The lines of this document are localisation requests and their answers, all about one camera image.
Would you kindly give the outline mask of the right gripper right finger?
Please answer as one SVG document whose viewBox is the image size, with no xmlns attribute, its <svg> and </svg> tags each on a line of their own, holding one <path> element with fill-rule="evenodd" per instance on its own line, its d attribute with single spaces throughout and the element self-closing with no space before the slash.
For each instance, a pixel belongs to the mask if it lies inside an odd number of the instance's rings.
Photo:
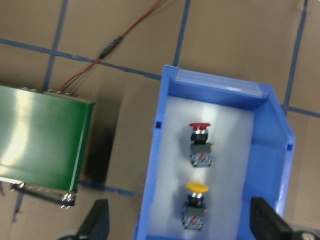
<svg viewBox="0 0 320 240">
<path fill-rule="evenodd" d="M 292 228 L 262 197 L 252 197 L 249 227 L 256 240 L 297 240 Z"/>
</svg>

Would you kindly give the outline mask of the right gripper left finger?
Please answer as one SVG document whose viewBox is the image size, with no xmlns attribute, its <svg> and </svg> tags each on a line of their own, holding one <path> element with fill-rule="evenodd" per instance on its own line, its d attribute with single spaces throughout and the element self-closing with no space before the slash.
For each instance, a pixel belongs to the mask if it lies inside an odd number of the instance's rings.
<svg viewBox="0 0 320 240">
<path fill-rule="evenodd" d="M 75 234 L 76 240 L 106 240 L 110 232 L 109 202 L 98 199 L 94 202 L 83 223 Z"/>
</svg>

